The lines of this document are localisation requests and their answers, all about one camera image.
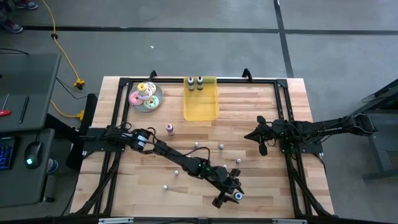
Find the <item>concrete floor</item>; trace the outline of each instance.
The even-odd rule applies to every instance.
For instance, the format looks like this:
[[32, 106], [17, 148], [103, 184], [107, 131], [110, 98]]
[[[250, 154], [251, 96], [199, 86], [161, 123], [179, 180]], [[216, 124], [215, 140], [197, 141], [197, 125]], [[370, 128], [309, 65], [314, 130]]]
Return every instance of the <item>concrete floor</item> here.
[[[60, 26], [278, 28], [272, 0], [101, 0], [95, 4], [52, 0], [48, 4]], [[280, 0], [286, 29], [397, 30], [397, 6], [394, 0]], [[37, 11], [16, 11], [11, 17], [22, 25], [51, 24], [41, 4]], [[31, 54], [58, 53], [50, 34], [29, 30], [15, 35], [0, 30], [0, 46]], [[58, 34], [90, 93], [99, 91], [105, 75], [149, 75], [151, 70], [161, 76], [237, 77], [247, 67], [255, 77], [287, 76], [279, 34]], [[305, 79], [314, 121], [347, 115], [362, 105], [362, 98], [397, 78], [396, 35], [287, 35], [287, 45], [294, 77]], [[58, 77], [66, 83], [75, 81], [65, 58]], [[68, 114], [76, 114], [85, 105], [85, 100], [72, 100], [58, 84], [52, 99]], [[79, 125], [77, 120], [60, 117], [53, 108], [50, 113], [71, 126]], [[333, 136], [323, 147], [335, 213], [398, 222], [398, 198], [394, 197], [398, 178], [362, 181], [362, 174], [376, 171], [367, 139], [343, 134]], [[67, 182], [74, 183], [72, 173], [68, 178]], [[73, 192], [73, 184], [67, 192]], [[11, 214], [0, 209], [0, 219], [60, 215], [69, 195], [59, 198], [51, 211], [18, 208]]]

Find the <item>butcher block tabletop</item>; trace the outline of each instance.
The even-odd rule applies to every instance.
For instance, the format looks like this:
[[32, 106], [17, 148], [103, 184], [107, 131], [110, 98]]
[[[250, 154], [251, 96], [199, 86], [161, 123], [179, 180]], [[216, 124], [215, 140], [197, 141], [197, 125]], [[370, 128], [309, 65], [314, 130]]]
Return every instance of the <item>butcher block tabletop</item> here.
[[[119, 78], [104, 77], [92, 127], [105, 128], [111, 124]], [[312, 121], [304, 80], [288, 78], [287, 83], [295, 120]], [[132, 124], [132, 128], [155, 128], [157, 138], [183, 154], [191, 151], [195, 142], [209, 147], [211, 165], [226, 165], [229, 171], [232, 168], [241, 170], [239, 180], [244, 197], [239, 204], [227, 202], [218, 209], [211, 202], [219, 191], [207, 181], [188, 176], [180, 166], [162, 156], [142, 155], [127, 147], [120, 160], [112, 217], [294, 217], [286, 161], [280, 152], [279, 143], [273, 147], [268, 146], [268, 155], [261, 156], [258, 144], [243, 138], [257, 126], [258, 115], [268, 121], [278, 119], [273, 85], [219, 83], [218, 118], [199, 122], [184, 118], [182, 83], [158, 85], [164, 92], [162, 104], [150, 113], [140, 113], [130, 108], [127, 121]], [[117, 125], [121, 122], [126, 89], [122, 94]], [[280, 93], [287, 117], [282, 89]], [[167, 124], [174, 126], [174, 136], [167, 134]], [[224, 145], [223, 150], [218, 149], [220, 144]], [[207, 153], [207, 150], [199, 150], [191, 156], [206, 158]], [[103, 157], [103, 152], [94, 152], [83, 161], [71, 212], [81, 208], [97, 188]], [[322, 163], [311, 154], [303, 154], [302, 157], [309, 189], [324, 208], [333, 213]], [[236, 159], [241, 159], [241, 163], [237, 164]], [[179, 171], [178, 176], [174, 175], [175, 170]], [[169, 189], [164, 190], [164, 185], [168, 185]], [[304, 211], [301, 190], [297, 193], [300, 208]], [[104, 191], [101, 211], [107, 195], [108, 187]]]

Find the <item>yellow cable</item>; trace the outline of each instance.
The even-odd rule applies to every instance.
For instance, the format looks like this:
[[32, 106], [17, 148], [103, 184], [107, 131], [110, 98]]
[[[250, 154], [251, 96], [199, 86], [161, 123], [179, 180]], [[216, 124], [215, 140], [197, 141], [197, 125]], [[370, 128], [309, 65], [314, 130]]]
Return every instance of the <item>yellow cable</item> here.
[[[53, 16], [53, 14], [52, 14], [52, 11], [51, 11], [49, 5], [47, 5], [47, 3], [46, 3], [44, 0], [42, 0], [42, 1], [43, 1], [43, 3], [44, 3], [45, 7], [49, 10], [49, 13], [50, 13], [50, 15], [51, 15], [52, 26], [53, 26], [53, 33], [55, 34], [55, 19], [54, 19], [54, 16]], [[54, 39], [55, 43], [58, 45], [58, 47], [61, 49], [61, 51], [62, 51], [62, 53], [64, 54], [64, 56], [67, 58], [67, 61], [68, 61], [69, 65], [70, 65], [70, 67], [72, 68], [73, 72], [75, 72], [76, 78], [77, 78], [78, 81], [79, 81], [79, 80], [80, 80], [80, 77], [79, 77], [79, 75], [77, 74], [77, 72], [76, 72], [76, 70], [75, 70], [75, 67], [74, 67], [74, 66], [72, 65], [72, 63], [70, 62], [67, 53], [64, 51], [64, 49], [62, 48], [62, 46], [58, 43], [57, 39], [56, 39], [55, 37], [53, 37], [53, 39]]]
[[57, 106], [55, 106], [55, 103], [54, 103], [52, 100], [50, 100], [50, 102], [51, 102], [51, 104], [54, 106], [55, 110], [58, 111], [58, 113], [60, 113], [62, 116], [66, 117], [66, 118], [77, 118], [77, 115], [67, 115], [67, 114], [62, 113], [62, 112], [57, 108]]

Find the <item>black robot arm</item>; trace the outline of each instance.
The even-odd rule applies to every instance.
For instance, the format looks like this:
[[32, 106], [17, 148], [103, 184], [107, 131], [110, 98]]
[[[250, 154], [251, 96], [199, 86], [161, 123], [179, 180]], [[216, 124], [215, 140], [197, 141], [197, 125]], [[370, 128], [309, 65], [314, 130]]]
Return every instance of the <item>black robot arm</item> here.
[[265, 142], [270, 140], [284, 139], [289, 144], [310, 145], [329, 135], [351, 133], [370, 136], [377, 131], [370, 117], [360, 113], [316, 123], [281, 119], [267, 122], [262, 116], [257, 117], [257, 122], [257, 128], [244, 138], [258, 142], [263, 156], [267, 155]]
[[[227, 201], [239, 203], [236, 197], [232, 198], [225, 195], [225, 193], [231, 195], [236, 189], [238, 192], [244, 194], [241, 188], [241, 183], [237, 178], [240, 174], [240, 170], [232, 169], [231, 172], [228, 172], [225, 167], [211, 166], [210, 150], [209, 157], [207, 159], [201, 157], [188, 157], [187, 155], [193, 151], [188, 154], [182, 154], [169, 147], [164, 141], [158, 140], [154, 136], [154, 133], [145, 129], [134, 129], [131, 132], [125, 132], [108, 126], [100, 140], [106, 141], [108, 144], [115, 144], [121, 147], [127, 145], [132, 150], [141, 154], [157, 154], [159, 156], [163, 156], [180, 165], [188, 175], [198, 179], [207, 180], [220, 191], [219, 196], [217, 196], [212, 203], [217, 208], [220, 208], [221, 205]], [[147, 144], [154, 145], [153, 149], [145, 150]]]

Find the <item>person's foot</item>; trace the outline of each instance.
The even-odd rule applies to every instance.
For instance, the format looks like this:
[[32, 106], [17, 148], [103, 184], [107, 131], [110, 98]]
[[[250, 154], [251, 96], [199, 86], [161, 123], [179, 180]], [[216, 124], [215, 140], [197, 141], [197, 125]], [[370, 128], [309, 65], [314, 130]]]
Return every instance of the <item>person's foot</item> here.
[[39, 5], [37, 5], [34, 2], [31, 2], [29, 0], [19, 0], [18, 2], [15, 3], [15, 7], [17, 7], [18, 9], [37, 9]]
[[20, 25], [13, 23], [10, 19], [7, 19], [4, 22], [1, 22], [0, 25], [8, 30], [9, 32], [12, 32], [14, 34], [18, 34], [24, 30]]

